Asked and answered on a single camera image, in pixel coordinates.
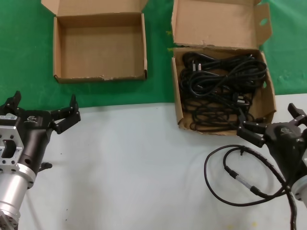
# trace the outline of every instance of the cardboard box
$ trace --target cardboard box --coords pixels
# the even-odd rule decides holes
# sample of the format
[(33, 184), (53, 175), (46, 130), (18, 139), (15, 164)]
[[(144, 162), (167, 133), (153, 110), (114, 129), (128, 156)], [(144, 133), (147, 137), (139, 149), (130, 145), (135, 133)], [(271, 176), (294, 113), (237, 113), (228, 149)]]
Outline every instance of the cardboard box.
[(144, 80), (147, 0), (42, 0), (54, 18), (59, 83)]
[[(266, 59), (259, 51), (272, 35), (268, 4), (260, 0), (174, 0), (172, 28), (174, 42), (190, 46), (174, 49), (172, 58), (175, 105), (180, 128), (191, 130), (192, 116), (182, 111), (178, 77), (184, 68), (182, 56), (189, 51), (201, 52), (213, 58), (229, 58), (254, 54), (258, 60)], [(275, 93), (269, 71), (265, 83), (256, 91), (250, 113), (272, 122), (276, 112)], [(236, 131), (210, 134), (235, 135)]]

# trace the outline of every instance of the cable connector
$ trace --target cable connector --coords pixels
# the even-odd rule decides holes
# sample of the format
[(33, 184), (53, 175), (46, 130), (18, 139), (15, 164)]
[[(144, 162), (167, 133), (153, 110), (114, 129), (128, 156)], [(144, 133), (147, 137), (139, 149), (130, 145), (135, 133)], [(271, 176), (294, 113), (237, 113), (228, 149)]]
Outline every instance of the cable connector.
[(226, 172), (229, 173), (229, 175), (231, 177), (233, 177), (234, 179), (236, 179), (236, 177), (239, 175), (238, 173), (236, 173), (235, 171), (231, 170), (228, 166), (224, 167)]

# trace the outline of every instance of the open cardboard box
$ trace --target open cardboard box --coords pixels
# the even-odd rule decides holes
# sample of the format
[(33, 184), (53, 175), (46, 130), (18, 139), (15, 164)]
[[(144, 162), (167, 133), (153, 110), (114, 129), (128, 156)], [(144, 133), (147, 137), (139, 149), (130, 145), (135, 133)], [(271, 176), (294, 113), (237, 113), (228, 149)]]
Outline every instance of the open cardboard box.
[(144, 80), (147, 0), (42, 0), (54, 19), (53, 71), (59, 83)]
[[(189, 51), (204, 53), (213, 58), (229, 58), (253, 54), (258, 60), (266, 59), (259, 51), (272, 35), (268, 4), (260, 0), (174, 0), (172, 28), (174, 42), (189, 47), (175, 48), (172, 58), (175, 105), (180, 128), (190, 129), (192, 116), (182, 110), (178, 81), (184, 68), (182, 56)], [(272, 122), (276, 112), (275, 93), (270, 73), (253, 99), (250, 113)], [(235, 135), (236, 131), (210, 134)]]

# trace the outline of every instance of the robotic arm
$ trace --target robotic arm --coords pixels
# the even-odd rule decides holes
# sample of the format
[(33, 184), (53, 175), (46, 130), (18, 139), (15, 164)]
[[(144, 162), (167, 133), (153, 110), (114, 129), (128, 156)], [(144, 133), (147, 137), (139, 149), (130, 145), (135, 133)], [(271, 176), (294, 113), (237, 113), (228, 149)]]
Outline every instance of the robotic arm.
[(299, 125), (307, 126), (307, 115), (292, 103), (288, 111), (294, 118), (288, 123), (258, 124), (239, 117), (237, 135), (261, 148), (266, 144), (277, 162), (286, 184), (297, 200), (307, 207), (307, 129), (301, 132)]
[(73, 95), (70, 106), (56, 111), (24, 110), (18, 107), (19, 91), (0, 106), (0, 229), (18, 226), (19, 209), (37, 173), (51, 168), (42, 163), (53, 130), (58, 134), (80, 120)]

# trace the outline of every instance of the silver metal cylinder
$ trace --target silver metal cylinder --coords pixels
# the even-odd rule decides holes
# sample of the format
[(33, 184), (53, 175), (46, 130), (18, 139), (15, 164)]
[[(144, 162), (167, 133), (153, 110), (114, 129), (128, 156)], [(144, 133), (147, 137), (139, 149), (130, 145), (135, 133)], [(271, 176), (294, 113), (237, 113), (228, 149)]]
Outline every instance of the silver metal cylinder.
[(35, 173), (17, 164), (16, 169), (0, 172), (0, 228), (12, 229), (20, 218), (19, 209), (28, 188), (33, 186)]

